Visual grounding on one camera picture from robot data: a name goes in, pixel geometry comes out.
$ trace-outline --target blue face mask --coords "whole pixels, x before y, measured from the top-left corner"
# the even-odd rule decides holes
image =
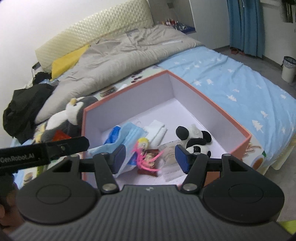
[[[147,135],[147,132],[144,131],[142,128],[134,125],[131,122],[127,122],[121,127],[116,142],[111,144],[104,144],[102,146],[87,150],[86,158],[92,158],[94,155],[102,152],[112,153],[120,144],[123,144],[126,147],[126,158],[121,168],[119,169],[119,172],[115,175],[115,177],[118,177],[124,170],[130,158],[132,157],[133,155],[132,150],[137,140],[141,137],[145,137],[146,135]]]

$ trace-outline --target blue curtain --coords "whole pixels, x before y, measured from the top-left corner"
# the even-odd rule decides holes
[[[265,35],[260,0],[227,0],[230,47],[262,58]]]

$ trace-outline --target headboard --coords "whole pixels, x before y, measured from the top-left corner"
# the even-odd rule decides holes
[[[79,21],[47,41],[35,53],[43,70],[49,73],[54,60],[97,38],[152,26],[147,0],[130,0]]]

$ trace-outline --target stuffed animal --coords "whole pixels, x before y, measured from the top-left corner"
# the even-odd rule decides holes
[[[83,109],[97,101],[98,99],[94,96],[72,98],[65,110],[54,114],[46,123],[39,126],[39,132],[34,138],[35,142],[52,141],[57,130],[61,130],[70,137],[80,136]]]
[[[189,129],[178,126],[176,135],[181,140],[181,145],[189,153],[203,153],[211,157],[211,151],[206,144],[212,141],[212,137],[207,131],[201,131],[195,124],[192,124]]]

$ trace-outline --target blue bedsheet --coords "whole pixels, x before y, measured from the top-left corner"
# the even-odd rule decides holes
[[[173,55],[159,66],[193,85],[248,129],[264,148],[269,165],[289,144],[296,100],[258,72],[204,46]]]
[[[27,146],[31,145],[33,140],[29,139],[26,142],[24,142],[22,145]],[[16,147],[16,146],[21,146],[20,142],[14,137],[12,139],[12,142],[10,144],[10,147]],[[17,173],[13,174],[15,177],[15,184],[17,187],[20,189],[22,187],[23,179],[24,179],[24,170],[19,170]]]

